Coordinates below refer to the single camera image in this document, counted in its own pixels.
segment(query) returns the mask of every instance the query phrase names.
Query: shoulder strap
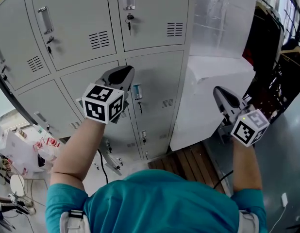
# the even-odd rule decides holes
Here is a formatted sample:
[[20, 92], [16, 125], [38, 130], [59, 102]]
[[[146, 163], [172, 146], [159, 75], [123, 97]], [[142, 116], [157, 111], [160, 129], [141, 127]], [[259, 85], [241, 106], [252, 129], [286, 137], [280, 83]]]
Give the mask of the shoulder strap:
[[246, 211], [240, 211], [237, 233], [259, 233], [259, 219], [257, 215]]
[[71, 210], [61, 215], [60, 233], [91, 233], [88, 218], [83, 211]]

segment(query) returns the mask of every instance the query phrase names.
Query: teal shirt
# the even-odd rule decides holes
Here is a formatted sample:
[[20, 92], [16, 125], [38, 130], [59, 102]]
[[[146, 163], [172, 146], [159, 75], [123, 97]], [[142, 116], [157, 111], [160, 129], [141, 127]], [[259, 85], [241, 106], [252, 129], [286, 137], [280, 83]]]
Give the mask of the teal shirt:
[[229, 198], [163, 170], [134, 173], [103, 186], [91, 197], [70, 185], [50, 186], [46, 210], [49, 233], [59, 233], [60, 216], [71, 209], [85, 212], [92, 233], [236, 233], [239, 210], [255, 213], [259, 232], [267, 232], [261, 191], [246, 189]]

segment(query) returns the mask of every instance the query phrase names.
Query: locker door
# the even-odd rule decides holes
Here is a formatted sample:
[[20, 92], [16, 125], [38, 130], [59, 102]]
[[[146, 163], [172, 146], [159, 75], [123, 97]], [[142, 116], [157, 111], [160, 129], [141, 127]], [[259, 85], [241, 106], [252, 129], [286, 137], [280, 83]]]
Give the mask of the locker door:
[[[125, 50], [184, 44], [188, 3], [189, 0], [135, 0], [135, 9], [124, 10], [127, 4], [119, 0]], [[127, 20], [129, 13], [134, 19]]]
[[[165, 154], [169, 146], [168, 134], [172, 114], [137, 120], [138, 136], [141, 149], [146, 159]], [[143, 142], [143, 132], [146, 133], [146, 142]]]
[[122, 160], [123, 164], [141, 160], [130, 121], [119, 121], [118, 124], [106, 125], [100, 147], [104, 150], [108, 150], [111, 147], [111, 157], [118, 164], [120, 162], [119, 159]]
[[115, 54], [108, 0], [33, 0], [57, 70]]
[[[79, 99], [83, 96], [88, 85], [90, 83], [95, 83], [96, 80], [99, 79], [104, 72], [118, 66], [118, 62], [113, 61], [103, 65], [98, 65], [73, 72], [61, 77], [61, 80], [63, 81], [67, 92], [70, 94], [71, 98], [73, 99], [83, 116], [84, 112]], [[132, 100], [130, 97], [128, 97], [127, 102], [129, 104], [132, 104]], [[130, 121], [130, 113], [128, 111], [128, 108], [120, 115], [119, 122], [120, 121]]]
[[57, 138], [72, 136], [81, 123], [54, 80], [22, 93], [18, 101]]
[[[173, 111], [182, 61], [183, 51], [149, 54], [126, 60], [128, 65], [135, 67], [132, 97], [136, 118]], [[140, 100], [136, 100], [134, 85], [141, 88]]]
[[14, 90], [50, 73], [33, 36], [24, 0], [5, 0], [0, 5], [0, 67], [5, 67]]

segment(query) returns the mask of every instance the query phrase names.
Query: white strap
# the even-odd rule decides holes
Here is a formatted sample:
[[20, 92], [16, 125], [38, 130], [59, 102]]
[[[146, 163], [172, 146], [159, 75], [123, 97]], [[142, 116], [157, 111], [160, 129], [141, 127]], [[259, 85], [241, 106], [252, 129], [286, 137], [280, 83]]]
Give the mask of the white strap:
[[237, 233], [259, 233], [259, 219], [257, 215], [240, 211]]
[[61, 215], [59, 228], [60, 233], [91, 233], [86, 215], [83, 218], [69, 217], [69, 212]]

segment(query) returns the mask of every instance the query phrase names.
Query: power plug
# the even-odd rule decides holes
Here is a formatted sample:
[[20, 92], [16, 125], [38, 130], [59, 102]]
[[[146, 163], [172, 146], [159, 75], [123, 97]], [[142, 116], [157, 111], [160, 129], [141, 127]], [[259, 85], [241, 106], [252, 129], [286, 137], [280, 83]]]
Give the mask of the power plug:
[[288, 198], [287, 198], [287, 194], [283, 193], [282, 194], [282, 203], [283, 203], [283, 207], [285, 208], [286, 205], [288, 204]]

